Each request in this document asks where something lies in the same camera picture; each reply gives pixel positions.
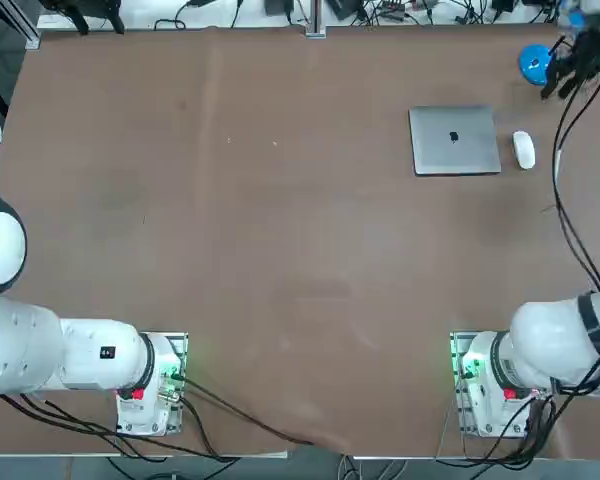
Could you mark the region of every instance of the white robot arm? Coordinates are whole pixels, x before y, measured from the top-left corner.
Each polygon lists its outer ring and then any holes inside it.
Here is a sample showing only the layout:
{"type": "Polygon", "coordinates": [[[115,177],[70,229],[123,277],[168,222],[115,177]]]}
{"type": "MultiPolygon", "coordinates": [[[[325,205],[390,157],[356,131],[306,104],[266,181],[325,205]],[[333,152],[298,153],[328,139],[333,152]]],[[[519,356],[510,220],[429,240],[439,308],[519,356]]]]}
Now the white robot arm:
{"type": "MultiPolygon", "coordinates": [[[[599,358],[600,293],[522,305],[509,332],[478,333],[462,357],[475,433],[523,436],[528,407],[504,431],[515,412],[532,397],[580,385],[599,358]]],[[[600,395],[600,367],[587,383],[600,395]]]]}
{"type": "MultiPolygon", "coordinates": [[[[0,293],[24,268],[27,236],[0,198],[0,293]]],[[[0,297],[0,394],[115,390],[117,428],[164,435],[181,428],[185,334],[138,333],[115,320],[59,319],[52,311],[0,297]]]]}

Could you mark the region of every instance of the metal bracket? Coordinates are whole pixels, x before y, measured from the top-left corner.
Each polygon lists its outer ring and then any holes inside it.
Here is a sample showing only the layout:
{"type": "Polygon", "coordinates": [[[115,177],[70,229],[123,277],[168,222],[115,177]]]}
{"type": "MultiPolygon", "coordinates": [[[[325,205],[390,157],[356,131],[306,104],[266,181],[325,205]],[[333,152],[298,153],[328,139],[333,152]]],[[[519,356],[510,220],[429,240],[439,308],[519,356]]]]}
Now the metal bracket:
{"type": "Polygon", "coordinates": [[[471,409],[471,399],[462,381],[462,357],[469,350],[471,341],[480,332],[451,332],[451,367],[455,385],[456,405],[460,431],[467,435],[477,435],[478,427],[471,409]]]}
{"type": "Polygon", "coordinates": [[[136,396],[116,393],[118,430],[132,435],[170,435],[182,431],[183,382],[186,376],[188,334],[144,332],[154,349],[155,364],[147,386],[136,396]]]}
{"type": "Polygon", "coordinates": [[[311,0],[311,18],[305,35],[307,38],[327,38],[327,30],[322,25],[322,0],[311,0]]]}
{"type": "MultiPolygon", "coordinates": [[[[187,354],[189,352],[189,334],[184,332],[169,332],[163,333],[169,343],[173,346],[173,350],[180,358],[180,375],[187,376],[187,354]]],[[[184,385],[177,390],[180,396],[184,395],[184,385]]],[[[172,408],[167,420],[167,434],[180,433],[182,431],[182,405],[177,408],[172,408]]]]}
{"type": "Polygon", "coordinates": [[[40,48],[40,32],[14,0],[0,0],[2,18],[25,39],[26,50],[40,48]]]}

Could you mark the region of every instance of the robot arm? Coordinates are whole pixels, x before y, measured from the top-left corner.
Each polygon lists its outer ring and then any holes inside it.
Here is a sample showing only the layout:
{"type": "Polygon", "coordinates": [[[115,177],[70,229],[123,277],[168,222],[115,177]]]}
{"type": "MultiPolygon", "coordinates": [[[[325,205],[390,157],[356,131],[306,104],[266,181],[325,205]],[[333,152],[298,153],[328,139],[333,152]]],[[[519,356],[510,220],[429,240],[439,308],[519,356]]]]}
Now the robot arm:
{"type": "Polygon", "coordinates": [[[567,98],[576,86],[600,72],[600,0],[563,0],[559,18],[561,27],[574,32],[575,39],[566,55],[558,51],[564,37],[550,50],[543,99],[558,87],[558,96],[567,98]]]}
{"type": "MultiPolygon", "coordinates": [[[[462,357],[475,433],[524,436],[529,407],[506,427],[512,416],[531,398],[581,386],[599,359],[600,292],[522,305],[509,332],[478,333],[462,357]]],[[[586,388],[600,395],[600,366],[586,388]]]]}
{"type": "Polygon", "coordinates": [[[180,430],[181,387],[171,375],[183,367],[164,334],[115,320],[60,319],[0,297],[0,394],[114,390],[118,429],[165,435],[180,430]]]}

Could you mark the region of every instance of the wire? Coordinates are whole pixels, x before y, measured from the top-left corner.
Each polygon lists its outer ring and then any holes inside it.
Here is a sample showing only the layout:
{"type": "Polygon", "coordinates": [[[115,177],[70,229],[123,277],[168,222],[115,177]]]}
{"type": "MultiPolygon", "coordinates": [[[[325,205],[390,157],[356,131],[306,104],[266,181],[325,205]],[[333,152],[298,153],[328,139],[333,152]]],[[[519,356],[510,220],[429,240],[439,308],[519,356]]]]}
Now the wire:
{"type": "MultiPolygon", "coordinates": [[[[380,473],[380,476],[376,480],[384,480],[385,475],[387,473],[389,473],[389,470],[391,470],[391,467],[393,467],[395,465],[395,463],[396,463],[396,461],[392,460],[391,463],[389,463],[389,465],[384,467],[384,469],[380,473]]],[[[402,476],[404,471],[407,469],[408,464],[409,464],[409,460],[405,460],[404,463],[402,464],[402,467],[400,467],[400,469],[396,472],[396,474],[393,475],[389,480],[397,480],[398,478],[400,478],[400,476],[402,476]]]]}
{"type": "Polygon", "coordinates": [[[182,5],[180,8],[178,8],[178,11],[176,12],[176,16],[173,18],[159,18],[158,20],[156,20],[153,23],[153,30],[157,30],[158,29],[158,25],[161,23],[173,23],[173,25],[176,27],[176,30],[185,30],[187,28],[187,24],[184,23],[182,20],[179,20],[178,17],[180,16],[180,14],[182,13],[182,11],[193,5],[192,1],[188,1],[187,3],[185,3],[184,5],[182,5]]]}
{"type": "Polygon", "coordinates": [[[495,467],[495,463],[491,463],[489,465],[486,465],[485,467],[482,467],[482,470],[480,470],[478,473],[474,474],[469,480],[476,480],[478,477],[481,477],[482,474],[486,473],[487,470],[489,470],[492,467],[495,467]]]}
{"type": "MultiPolygon", "coordinates": [[[[529,23],[535,23],[535,21],[540,18],[540,15],[542,15],[543,13],[545,13],[545,8],[546,8],[546,3],[543,3],[542,5],[540,5],[540,10],[538,11],[537,15],[535,17],[533,17],[531,19],[531,21],[529,23]]],[[[549,12],[547,13],[547,17],[551,14],[552,10],[549,10],[549,12]]]]}
{"type": "Polygon", "coordinates": [[[258,420],[254,416],[249,415],[248,413],[244,412],[243,410],[239,409],[238,407],[230,404],[226,400],[223,400],[218,395],[216,395],[215,393],[209,391],[208,389],[206,389],[202,385],[194,382],[193,380],[189,380],[188,378],[183,377],[182,375],[178,375],[178,374],[171,375],[171,378],[173,378],[174,380],[179,380],[181,382],[185,382],[186,384],[192,386],[196,390],[199,390],[200,392],[204,393],[206,396],[212,398],[216,402],[224,405],[225,407],[227,407],[229,410],[231,410],[232,412],[234,412],[238,416],[244,418],[245,420],[250,421],[251,423],[257,425],[260,428],[262,428],[263,430],[265,430],[265,431],[267,431],[267,432],[275,435],[278,438],[281,438],[282,440],[286,440],[288,442],[295,443],[297,445],[314,445],[313,442],[310,442],[308,440],[302,440],[302,439],[299,439],[299,438],[292,437],[290,435],[287,435],[286,433],[281,432],[280,430],[276,430],[275,428],[270,427],[269,425],[267,425],[266,423],[263,423],[262,421],[258,420]]]}
{"type": "Polygon", "coordinates": [[[311,20],[309,20],[309,17],[307,17],[307,13],[304,11],[304,5],[302,5],[302,0],[296,0],[296,3],[298,4],[298,8],[300,9],[300,13],[304,18],[304,21],[307,23],[307,25],[309,25],[311,23],[311,20]]]}
{"type": "Polygon", "coordinates": [[[213,472],[211,475],[208,475],[208,476],[204,477],[202,480],[211,480],[212,478],[217,477],[218,475],[220,475],[222,472],[224,472],[228,468],[233,467],[236,463],[238,463],[239,460],[240,460],[239,458],[236,458],[231,463],[228,463],[227,465],[225,465],[224,467],[220,468],[216,472],[213,472]]]}
{"type": "Polygon", "coordinates": [[[405,12],[404,16],[405,16],[405,18],[409,18],[409,19],[413,20],[416,25],[422,26],[422,24],[413,15],[409,15],[408,13],[405,12]]]}
{"type": "Polygon", "coordinates": [[[103,441],[105,441],[106,443],[108,443],[114,450],[117,450],[123,457],[126,458],[132,458],[132,459],[141,459],[144,460],[146,462],[149,463],[162,463],[164,461],[167,460],[167,458],[162,458],[162,459],[156,459],[156,458],[149,458],[146,457],[144,455],[142,455],[140,452],[138,452],[138,450],[136,450],[134,448],[133,445],[131,445],[131,443],[125,439],[125,438],[121,438],[120,440],[129,448],[129,450],[131,450],[136,456],[132,456],[129,455],[127,452],[125,452],[124,450],[122,450],[122,448],[120,448],[118,445],[116,445],[114,442],[112,442],[111,440],[109,440],[105,433],[110,433],[110,434],[114,434],[115,432],[113,432],[112,430],[109,430],[108,428],[99,425],[97,423],[92,423],[92,422],[85,422],[82,421],[76,417],[74,417],[73,415],[69,414],[68,412],[64,411],[62,408],[58,407],[55,403],[48,401],[48,400],[42,400],[43,403],[49,405],[51,408],[57,410],[58,412],[60,412],[62,415],[57,415],[53,412],[50,412],[48,410],[45,410],[44,408],[41,408],[39,406],[37,406],[35,403],[33,403],[31,401],[31,399],[25,395],[25,394],[21,394],[20,397],[24,400],[24,402],[29,405],[29,407],[31,407],[33,410],[46,415],[48,417],[51,418],[57,418],[60,420],[64,420],[70,423],[74,423],[74,424],[78,424],[78,425],[82,425],[85,428],[95,432],[96,429],[100,430],[102,432],[102,435],[98,435],[103,441]]]}
{"type": "Polygon", "coordinates": [[[349,463],[349,466],[351,467],[349,470],[347,470],[344,474],[344,477],[342,478],[342,480],[345,480],[347,478],[347,475],[351,472],[355,472],[356,476],[358,478],[361,477],[360,472],[358,471],[358,469],[356,468],[356,466],[353,464],[353,460],[351,460],[351,457],[349,457],[349,455],[345,455],[344,456],[344,460],[345,462],[349,463]]]}
{"type": "Polygon", "coordinates": [[[196,408],[193,406],[193,404],[191,402],[189,402],[184,397],[180,397],[180,402],[187,408],[187,410],[189,410],[189,412],[191,412],[191,415],[193,415],[193,418],[196,421],[196,424],[198,426],[198,430],[200,431],[200,437],[202,438],[202,443],[204,444],[205,448],[207,449],[207,452],[210,455],[219,457],[220,455],[218,455],[218,452],[216,452],[216,450],[211,446],[211,442],[209,441],[207,432],[205,431],[204,426],[202,425],[202,419],[200,418],[200,415],[198,414],[198,411],[196,410],[196,408]]]}
{"type": "Polygon", "coordinates": [[[242,6],[242,2],[244,0],[236,1],[236,14],[233,16],[233,21],[231,22],[231,28],[236,26],[236,21],[238,20],[238,13],[240,13],[240,7],[242,6]]]}
{"type": "Polygon", "coordinates": [[[422,4],[424,5],[424,8],[427,10],[427,18],[429,19],[429,23],[431,25],[433,25],[433,16],[431,14],[431,9],[429,8],[429,5],[427,5],[427,0],[422,0],[422,4]]]}
{"type": "Polygon", "coordinates": [[[132,477],[131,475],[129,475],[127,472],[125,472],[122,468],[120,468],[118,465],[116,465],[116,463],[111,460],[109,457],[106,457],[107,462],[109,462],[111,464],[111,466],[113,468],[115,468],[118,473],[120,475],[122,475],[123,477],[126,477],[128,480],[136,480],[136,478],[132,477]]]}
{"type": "MultiPolygon", "coordinates": [[[[594,57],[590,61],[589,69],[591,68],[591,66],[593,64],[595,64],[596,58],[597,57],[594,57]]],[[[575,100],[576,95],[580,91],[580,88],[586,81],[587,77],[588,77],[588,73],[582,75],[582,79],[579,81],[576,88],[573,89],[573,92],[571,93],[571,96],[569,97],[569,100],[567,101],[565,109],[562,112],[562,115],[560,117],[560,121],[558,123],[558,128],[556,129],[556,134],[555,134],[554,141],[553,141],[552,182],[553,182],[553,193],[554,193],[555,204],[556,204],[556,208],[558,210],[558,218],[560,220],[560,226],[562,228],[563,235],[567,242],[567,246],[571,250],[571,253],[573,254],[574,258],[578,261],[580,266],[583,268],[583,270],[585,271],[585,273],[587,274],[587,276],[589,277],[589,279],[591,280],[593,285],[596,287],[596,289],[598,291],[600,291],[600,272],[599,272],[598,268],[596,267],[593,259],[589,255],[589,252],[585,248],[582,240],[580,239],[578,232],[576,231],[575,227],[573,226],[573,223],[571,222],[571,219],[569,218],[569,215],[567,214],[567,211],[564,207],[564,203],[562,202],[562,198],[560,197],[560,190],[558,188],[559,162],[560,162],[560,158],[562,155],[562,148],[567,140],[569,133],[571,133],[571,130],[575,126],[576,122],[580,119],[580,117],[584,114],[584,112],[589,108],[591,103],[593,103],[593,100],[596,98],[596,96],[600,92],[600,82],[599,82],[598,86],[596,87],[596,89],[593,92],[593,94],[591,95],[591,97],[589,97],[589,99],[587,100],[585,105],[582,107],[582,109],[571,120],[571,122],[567,126],[567,129],[564,132],[564,135],[562,136],[562,138],[560,138],[560,132],[562,130],[564,121],[567,117],[567,113],[569,112],[569,109],[571,108],[571,105],[573,104],[573,101],[575,100]],[[582,259],[582,257],[580,257],[579,253],[577,252],[574,245],[572,244],[572,242],[569,238],[569,233],[567,232],[567,229],[573,236],[573,239],[577,243],[578,247],[580,248],[580,251],[582,252],[582,255],[584,256],[584,259],[582,259]]]]}
{"type": "Polygon", "coordinates": [[[23,407],[22,405],[20,405],[18,402],[16,402],[15,400],[9,398],[6,395],[0,395],[0,399],[3,400],[4,402],[8,403],[10,406],[12,406],[14,409],[18,410],[20,413],[22,413],[23,415],[33,419],[33,420],[37,420],[39,422],[45,423],[47,425],[51,425],[54,427],[58,427],[58,428],[62,428],[64,430],[68,430],[71,432],[76,432],[76,433],[80,433],[83,435],[94,435],[94,436],[102,436],[105,435],[107,437],[117,437],[117,438],[127,438],[127,439],[133,439],[136,440],[138,442],[143,442],[143,443],[149,443],[151,445],[157,445],[159,447],[164,447],[170,450],[175,450],[178,452],[184,452],[184,453],[188,453],[191,455],[197,455],[200,457],[205,457],[205,458],[211,458],[213,460],[219,461],[219,462],[231,462],[234,460],[234,458],[231,457],[214,457],[213,455],[208,455],[202,452],[198,452],[196,450],[190,449],[190,448],[186,448],[186,447],[180,447],[178,445],[171,445],[169,443],[165,443],[165,442],[161,442],[159,440],[154,440],[153,438],[148,438],[148,437],[141,437],[141,436],[137,436],[137,435],[131,435],[131,434],[127,434],[127,433],[122,433],[122,432],[112,432],[111,430],[107,429],[106,427],[102,427],[101,425],[99,425],[98,427],[101,428],[103,430],[103,433],[100,432],[94,432],[88,429],[82,429],[82,428],[77,428],[75,426],[72,425],[67,425],[65,423],[60,423],[60,422],[56,422],[53,420],[49,420],[48,418],[45,418],[43,416],[40,416],[34,412],[31,412],[29,410],[27,410],[25,407],[23,407]]]}

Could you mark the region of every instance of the floor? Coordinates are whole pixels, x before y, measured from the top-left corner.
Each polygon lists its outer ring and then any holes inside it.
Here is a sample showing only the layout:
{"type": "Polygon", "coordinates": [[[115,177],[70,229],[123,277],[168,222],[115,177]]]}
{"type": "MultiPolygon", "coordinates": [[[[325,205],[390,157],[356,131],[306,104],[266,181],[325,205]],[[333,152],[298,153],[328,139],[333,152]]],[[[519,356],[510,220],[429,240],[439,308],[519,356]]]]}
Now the floor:
{"type": "MultiPolygon", "coordinates": [[[[35,12],[35,0],[21,0],[23,8],[35,12]]],[[[11,99],[22,60],[24,42],[8,27],[0,22],[0,92],[7,101],[11,99]]],[[[318,448],[303,447],[292,452],[288,459],[243,459],[226,472],[215,478],[223,479],[332,479],[336,478],[340,455],[318,448]]],[[[142,480],[155,473],[180,472],[187,478],[204,479],[217,471],[218,464],[213,460],[179,457],[161,464],[147,464],[139,460],[115,460],[131,478],[142,480]]],[[[387,461],[364,461],[361,465],[361,479],[378,479],[387,461]]],[[[396,462],[382,477],[388,480],[401,470],[402,462],[396,462]]],[[[400,479],[470,479],[474,469],[452,469],[428,460],[412,460],[398,477],[400,479]]],[[[116,472],[104,459],[99,457],[0,457],[0,480],[24,478],[44,478],[46,480],[116,480],[124,477],[116,472]]],[[[500,467],[493,468],[481,478],[549,480],[600,479],[600,462],[584,461],[536,461],[523,472],[509,472],[500,467]]]]}
{"type": "MultiPolygon", "coordinates": [[[[242,459],[227,469],[218,480],[229,479],[312,479],[336,478],[340,456],[317,448],[300,448],[287,460],[242,459]]],[[[132,478],[144,480],[156,473],[178,472],[187,479],[204,479],[218,468],[213,460],[199,458],[173,458],[162,464],[146,464],[138,460],[115,460],[132,478]]],[[[366,460],[362,464],[361,478],[377,480],[387,461],[366,460]]],[[[383,480],[468,480],[476,470],[452,469],[427,460],[412,460],[399,477],[392,477],[401,470],[397,461],[383,480]]],[[[0,480],[44,478],[46,480],[123,480],[121,474],[103,458],[0,458],[0,480]]],[[[600,480],[600,462],[538,460],[523,472],[509,472],[493,468],[482,477],[484,480],[600,480]]]]}

